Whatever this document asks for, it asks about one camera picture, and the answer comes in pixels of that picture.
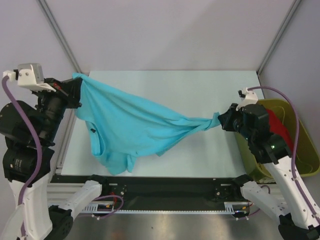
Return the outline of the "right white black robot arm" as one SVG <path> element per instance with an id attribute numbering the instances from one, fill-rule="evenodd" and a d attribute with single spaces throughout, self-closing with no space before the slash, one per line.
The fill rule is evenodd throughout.
<path id="1" fill-rule="evenodd" d="M 222 129 L 239 133 L 250 152 L 275 180 L 284 201 L 265 192 L 248 175 L 233 181 L 231 196 L 254 203 L 277 223 L 284 240 L 318 240 L 320 238 L 320 207 L 315 203 L 301 179 L 293 154 L 285 140 L 270 131 L 269 113 L 260 104 L 238 107 L 233 103 L 227 112 L 218 116 Z"/>

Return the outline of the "turquoise t shirt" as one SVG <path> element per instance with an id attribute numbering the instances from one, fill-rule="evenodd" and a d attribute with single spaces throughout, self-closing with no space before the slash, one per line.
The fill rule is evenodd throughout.
<path id="1" fill-rule="evenodd" d="M 110 174 L 132 172 L 138 158 L 162 156 L 184 138 L 220 125 L 212 118 L 187 117 L 149 99 L 126 93 L 82 73 L 75 115 L 85 121 L 92 155 Z"/>

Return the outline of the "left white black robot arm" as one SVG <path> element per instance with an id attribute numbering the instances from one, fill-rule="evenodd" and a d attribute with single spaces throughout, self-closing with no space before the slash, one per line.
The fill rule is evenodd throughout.
<path id="1" fill-rule="evenodd" d="M 3 240 L 63 240 L 74 220 L 97 198 L 105 200 L 111 188 L 102 176 L 92 175 L 84 186 L 60 205 L 48 206 L 47 186 L 50 161 L 54 155 L 54 138 L 66 109 L 81 106 L 81 78 L 58 81 L 47 78 L 34 84 L 31 92 L 38 98 L 32 107 L 16 100 L 1 84 L 10 103 L 0 111 L 0 133 L 7 150 L 2 164 L 4 176 L 15 197 L 16 211 L 1 235 Z"/>

